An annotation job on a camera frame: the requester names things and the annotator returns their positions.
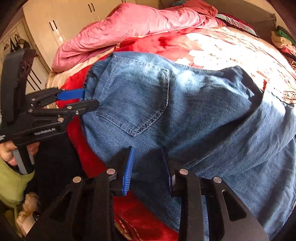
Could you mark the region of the pile of folded clothes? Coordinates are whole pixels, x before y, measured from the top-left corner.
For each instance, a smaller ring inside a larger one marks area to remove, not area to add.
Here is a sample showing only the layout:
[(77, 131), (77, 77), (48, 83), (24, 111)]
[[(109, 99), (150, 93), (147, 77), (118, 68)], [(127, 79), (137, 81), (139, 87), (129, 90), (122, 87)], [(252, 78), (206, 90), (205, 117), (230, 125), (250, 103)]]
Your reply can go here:
[(275, 31), (271, 31), (271, 41), (295, 71), (295, 40), (293, 37), (286, 29), (277, 26)]

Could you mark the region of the dark grey headboard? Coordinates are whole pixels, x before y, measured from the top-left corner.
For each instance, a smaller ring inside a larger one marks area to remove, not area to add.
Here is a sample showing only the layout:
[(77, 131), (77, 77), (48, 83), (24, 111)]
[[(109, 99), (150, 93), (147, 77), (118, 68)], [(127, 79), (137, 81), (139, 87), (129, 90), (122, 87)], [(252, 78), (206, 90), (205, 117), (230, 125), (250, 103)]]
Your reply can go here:
[(254, 30), (258, 37), (272, 44), (271, 32), (276, 29), (276, 15), (247, 1), (204, 0), (215, 7), (219, 14), (242, 21)]

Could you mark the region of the pink quilt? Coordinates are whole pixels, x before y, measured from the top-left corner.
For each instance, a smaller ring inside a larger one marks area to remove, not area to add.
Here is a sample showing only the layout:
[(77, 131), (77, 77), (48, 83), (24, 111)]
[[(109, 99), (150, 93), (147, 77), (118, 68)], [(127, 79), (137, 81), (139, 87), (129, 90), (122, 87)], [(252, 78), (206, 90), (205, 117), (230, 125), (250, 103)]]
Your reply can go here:
[(52, 70), (64, 72), (125, 39), (183, 28), (224, 26), (218, 11), (204, 1), (188, 1), (167, 9), (140, 4), (119, 4), (103, 20), (84, 27), (56, 52)]

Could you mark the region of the red floral bedspread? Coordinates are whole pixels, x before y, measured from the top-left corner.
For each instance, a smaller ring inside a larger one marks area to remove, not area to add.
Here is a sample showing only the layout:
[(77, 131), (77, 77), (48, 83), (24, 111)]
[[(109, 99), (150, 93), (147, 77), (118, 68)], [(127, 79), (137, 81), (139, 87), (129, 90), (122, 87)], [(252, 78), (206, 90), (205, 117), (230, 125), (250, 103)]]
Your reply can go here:
[[(159, 55), (172, 62), (202, 70), (218, 71), (238, 66), (261, 91), (268, 90), (287, 104), (295, 105), (295, 72), (272, 45), (235, 29), (187, 28), (145, 37), (134, 37), (114, 49), (98, 54), (84, 63), (60, 73), (51, 71), (48, 87), (76, 89), (84, 86), (93, 64), (116, 52)], [(101, 172), (106, 163), (91, 149), (82, 118), (74, 120), (68, 135), (79, 153), (84, 171), (90, 177)], [(131, 191), (114, 202), (118, 227), (130, 240), (176, 240), (173, 230), (153, 214)]]

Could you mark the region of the blue denim pants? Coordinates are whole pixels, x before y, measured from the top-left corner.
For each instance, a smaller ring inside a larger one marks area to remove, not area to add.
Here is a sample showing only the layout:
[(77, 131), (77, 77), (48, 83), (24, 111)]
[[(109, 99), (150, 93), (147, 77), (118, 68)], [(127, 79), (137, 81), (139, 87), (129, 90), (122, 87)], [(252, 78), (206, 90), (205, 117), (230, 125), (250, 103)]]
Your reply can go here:
[(131, 190), (179, 229), (181, 201), (165, 185), (161, 149), (198, 177), (221, 177), (274, 238), (295, 203), (295, 105), (261, 91), (240, 67), (202, 70), (159, 55), (116, 52), (85, 80), (82, 116), (91, 149), (107, 166), (134, 147)]

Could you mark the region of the patterned pillow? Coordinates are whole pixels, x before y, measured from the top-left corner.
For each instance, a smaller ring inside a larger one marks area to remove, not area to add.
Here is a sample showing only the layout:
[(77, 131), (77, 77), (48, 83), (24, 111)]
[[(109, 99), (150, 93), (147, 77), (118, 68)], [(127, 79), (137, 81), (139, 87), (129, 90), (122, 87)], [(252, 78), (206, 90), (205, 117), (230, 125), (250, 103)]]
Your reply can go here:
[[(177, 6), (182, 6), (188, 2), (189, 1), (173, 1), (173, 3), (171, 3), (171, 7), (176, 8)], [(259, 38), (259, 35), (256, 32), (256, 30), (251, 25), (249, 25), (248, 23), (240, 19), (237, 19), (229, 14), (219, 13), (219, 12), (217, 12), (215, 17), (217, 18), (217, 20), (218, 19), (221, 20), (222, 22), (225, 23), (225, 25), (229, 27), (236, 28), (242, 32), (249, 33), (250, 35)]]

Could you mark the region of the cream wardrobe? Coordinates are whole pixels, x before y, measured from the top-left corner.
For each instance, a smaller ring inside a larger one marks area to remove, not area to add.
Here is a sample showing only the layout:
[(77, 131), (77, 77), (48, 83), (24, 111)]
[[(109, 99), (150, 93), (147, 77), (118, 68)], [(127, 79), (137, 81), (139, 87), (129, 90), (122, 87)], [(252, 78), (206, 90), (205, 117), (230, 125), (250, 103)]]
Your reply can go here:
[(86, 26), (105, 19), (123, 1), (1, 1), (1, 33), (18, 12), (48, 66), (58, 48)]

